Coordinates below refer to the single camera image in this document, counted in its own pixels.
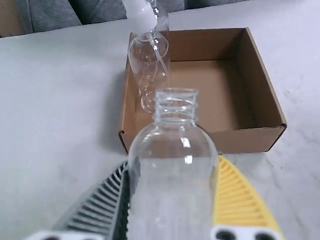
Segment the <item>box flap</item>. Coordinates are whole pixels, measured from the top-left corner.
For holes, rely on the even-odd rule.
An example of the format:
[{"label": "box flap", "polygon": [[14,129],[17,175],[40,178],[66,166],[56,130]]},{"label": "box flap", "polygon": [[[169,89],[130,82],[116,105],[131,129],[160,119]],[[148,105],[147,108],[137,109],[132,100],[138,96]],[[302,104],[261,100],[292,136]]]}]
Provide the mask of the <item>box flap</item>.
[{"label": "box flap", "polygon": [[243,31],[243,28],[170,31],[171,62],[231,59]]},{"label": "box flap", "polygon": [[210,133],[217,150],[225,154],[267,152],[286,129],[285,126],[261,127]]},{"label": "box flap", "polygon": [[249,28],[245,29],[240,39],[236,62],[246,87],[249,105],[254,114],[257,127],[287,125],[286,118]]}]

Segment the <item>clear plastic bottle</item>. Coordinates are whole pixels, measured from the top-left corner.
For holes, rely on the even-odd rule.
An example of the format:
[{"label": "clear plastic bottle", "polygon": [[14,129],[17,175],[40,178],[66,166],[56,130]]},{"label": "clear plastic bottle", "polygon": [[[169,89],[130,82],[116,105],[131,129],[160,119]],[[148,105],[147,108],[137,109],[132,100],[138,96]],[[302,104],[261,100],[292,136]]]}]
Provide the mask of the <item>clear plastic bottle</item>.
[{"label": "clear plastic bottle", "polygon": [[155,91],[170,87],[170,53],[167,39],[155,28],[136,34],[129,44],[128,57],[143,110],[155,110]]},{"label": "clear plastic bottle", "polygon": [[154,97],[158,88],[170,86],[170,53],[166,37],[158,31],[164,25],[158,24],[155,13],[159,8],[153,9],[146,0],[122,0],[126,16],[135,33],[128,48],[128,58],[138,85],[138,94],[143,110],[152,113],[155,109]]},{"label": "clear plastic bottle", "polygon": [[209,240],[218,153],[196,125],[198,91],[159,89],[129,151],[128,240]]}]

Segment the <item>screw hole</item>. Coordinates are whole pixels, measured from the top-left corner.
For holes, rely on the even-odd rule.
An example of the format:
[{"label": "screw hole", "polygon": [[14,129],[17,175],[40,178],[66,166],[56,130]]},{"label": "screw hole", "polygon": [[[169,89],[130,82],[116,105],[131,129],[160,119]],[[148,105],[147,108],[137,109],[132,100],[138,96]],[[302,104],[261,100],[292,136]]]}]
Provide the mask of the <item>screw hole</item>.
[{"label": "screw hole", "polygon": [[219,240],[235,240],[235,235],[230,231],[219,231],[216,234],[216,239]]},{"label": "screw hole", "polygon": [[47,237],[47,238],[45,238],[43,240],[60,240],[60,238],[57,237],[57,236],[49,236],[49,237]]},{"label": "screw hole", "polygon": [[255,240],[275,240],[275,239],[269,234],[260,233],[255,236]]}]

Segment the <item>bottle shoulder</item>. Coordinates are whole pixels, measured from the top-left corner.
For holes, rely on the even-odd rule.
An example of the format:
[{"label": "bottle shoulder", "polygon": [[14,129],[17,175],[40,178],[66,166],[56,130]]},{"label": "bottle shoulder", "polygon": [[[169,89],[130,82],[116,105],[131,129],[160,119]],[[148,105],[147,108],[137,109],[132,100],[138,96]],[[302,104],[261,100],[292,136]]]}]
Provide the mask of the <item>bottle shoulder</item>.
[{"label": "bottle shoulder", "polygon": [[170,126],[151,124],[135,137],[129,158],[145,157],[216,157],[216,147],[211,138],[198,126]]}]

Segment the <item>spray bottle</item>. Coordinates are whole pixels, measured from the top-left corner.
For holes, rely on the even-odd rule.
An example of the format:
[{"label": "spray bottle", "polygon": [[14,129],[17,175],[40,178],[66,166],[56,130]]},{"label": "spray bottle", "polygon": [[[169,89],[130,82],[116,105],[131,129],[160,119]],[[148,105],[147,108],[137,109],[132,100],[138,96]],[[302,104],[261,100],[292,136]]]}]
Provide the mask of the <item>spray bottle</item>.
[{"label": "spray bottle", "polygon": [[170,87],[169,42],[157,30],[157,17],[146,0],[122,0],[126,17],[135,33],[130,39],[128,58],[137,81],[140,105],[152,113],[155,92]]}]

